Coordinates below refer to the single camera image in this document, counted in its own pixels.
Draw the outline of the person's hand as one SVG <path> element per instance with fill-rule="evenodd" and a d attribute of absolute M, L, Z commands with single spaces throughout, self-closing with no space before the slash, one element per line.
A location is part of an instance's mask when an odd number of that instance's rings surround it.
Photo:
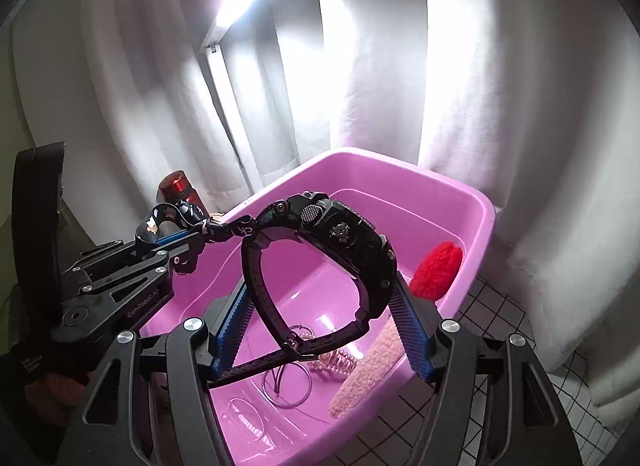
<path fill-rule="evenodd" d="M 78 404 L 85 392 L 85 385 L 57 374 L 47 374 L 25 388 L 27 401 L 40 415 L 49 418 L 62 417 Z"/>

